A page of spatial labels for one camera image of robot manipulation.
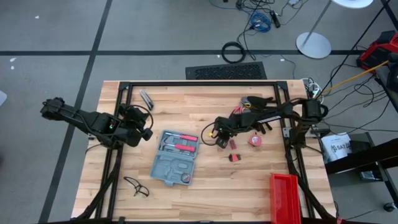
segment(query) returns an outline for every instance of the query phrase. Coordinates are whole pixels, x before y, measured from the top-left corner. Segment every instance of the gray toolbox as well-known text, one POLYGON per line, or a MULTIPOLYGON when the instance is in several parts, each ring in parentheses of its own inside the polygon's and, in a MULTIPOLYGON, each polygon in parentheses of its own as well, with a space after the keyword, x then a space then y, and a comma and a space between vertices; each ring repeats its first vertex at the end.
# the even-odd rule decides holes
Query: gray toolbox
POLYGON ((159 151, 150 176, 164 180, 168 186, 174 183, 190 185, 199 150, 199 137, 170 130, 164 130, 160 136, 159 151))

